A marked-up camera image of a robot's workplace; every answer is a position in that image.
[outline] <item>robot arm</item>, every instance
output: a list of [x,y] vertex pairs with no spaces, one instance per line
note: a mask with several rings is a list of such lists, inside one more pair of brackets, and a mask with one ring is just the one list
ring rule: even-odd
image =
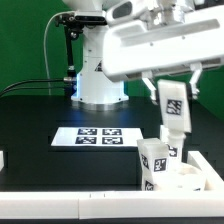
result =
[[[125,0],[112,7],[103,47],[107,77],[116,82],[192,72],[196,97],[203,69],[224,64],[224,6],[194,11],[194,3],[203,1]],[[116,16],[127,5],[130,13]]]

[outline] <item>cable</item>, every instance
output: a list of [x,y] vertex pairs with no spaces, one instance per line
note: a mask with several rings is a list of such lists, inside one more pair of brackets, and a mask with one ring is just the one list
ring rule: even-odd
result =
[[46,47],[46,45],[47,45],[47,34],[48,34],[48,31],[49,31],[49,28],[50,28],[50,24],[55,19],[55,17],[56,16],[60,16],[60,15],[65,14],[65,13],[74,13],[74,11],[60,12],[60,13],[57,13],[57,14],[53,15],[50,18],[50,20],[48,21],[47,26],[46,26],[45,31],[44,31],[44,43],[43,43],[43,47],[44,47],[44,61],[45,61],[45,68],[46,68],[46,73],[47,73],[47,78],[48,79],[51,79],[51,76],[50,76],[49,65],[48,65],[48,58],[47,58],[47,47]]
[[[50,87],[51,89],[64,89],[63,86],[59,86],[59,87]],[[19,87],[19,88],[12,88],[12,89],[8,89],[5,91],[0,92],[0,97],[2,97],[3,95],[5,95],[8,92],[11,91],[17,91],[17,90],[43,90],[43,89],[49,89],[49,87]]]
[[41,83],[41,82],[48,82],[48,83],[64,82],[64,79],[30,79],[30,80],[25,80],[25,81],[21,81],[21,82],[17,82],[17,83],[9,85],[5,89],[3,89],[2,92],[6,91],[6,90],[9,90],[9,89],[12,89],[12,88],[14,88],[16,86],[19,86],[19,85],[23,85],[23,84],[27,84],[27,83]]

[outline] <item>black cable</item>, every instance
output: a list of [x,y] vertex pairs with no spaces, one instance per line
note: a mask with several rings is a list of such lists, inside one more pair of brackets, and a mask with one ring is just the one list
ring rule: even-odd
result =
[[11,88],[7,90],[3,90],[0,92],[0,97],[5,95],[8,92],[17,91],[17,90],[44,90],[44,89],[64,89],[64,86],[59,87],[19,87],[19,88]]
[[0,92],[0,96],[1,96],[1,93],[3,93],[4,91],[12,89],[16,86],[27,84],[27,83],[41,83],[41,82],[64,82],[64,80],[63,79],[29,79],[29,80],[25,80],[25,81],[21,81],[21,82],[17,82],[12,85],[9,85],[8,87],[6,87]]

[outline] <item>green wall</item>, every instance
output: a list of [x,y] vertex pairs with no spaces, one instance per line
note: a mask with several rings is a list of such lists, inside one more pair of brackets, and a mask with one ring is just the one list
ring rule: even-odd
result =
[[[43,57],[44,30],[54,14],[67,10],[61,0],[0,1],[0,89],[21,80],[46,78]],[[80,46],[80,41],[74,43],[77,71],[82,66]],[[50,26],[47,50],[51,77],[64,77],[67,63],[62,27],[56,28],[54,24]],[[190,76],[176,79],[189,81]],[[204,72],[199,85],[200,103],[224,120],[224,68]],[[48,91],[19,93],[48,94]],[[63,91],[55,90],[52,93],[62,94]],[[130,96],[147,96],[149,91],[142,81],[132,81],[127,84],[127,93]]]

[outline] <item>black tabletop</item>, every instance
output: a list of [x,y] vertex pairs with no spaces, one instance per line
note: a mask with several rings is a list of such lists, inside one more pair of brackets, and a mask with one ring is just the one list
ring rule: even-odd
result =
[[[186,160],[187,151],[199,150],[224,177],[224,123],[199,103],[191,104],[191,116],[192,133],[187,135],[183,159]],[[62,96],[3,97],[0,150],[4,151],[5,167],[0,172],[0,191],[140,190],[136,147],[52,147],[51,142],[58,127],[140,128],[144,138],[158,138],[160,124],[159,106],[143,97],[132,97],[124,108],[105,112],[74,108]],[[211,222],[209,218],[186,220]],[[115,219],[85,223],[188,223],[186,220]]]

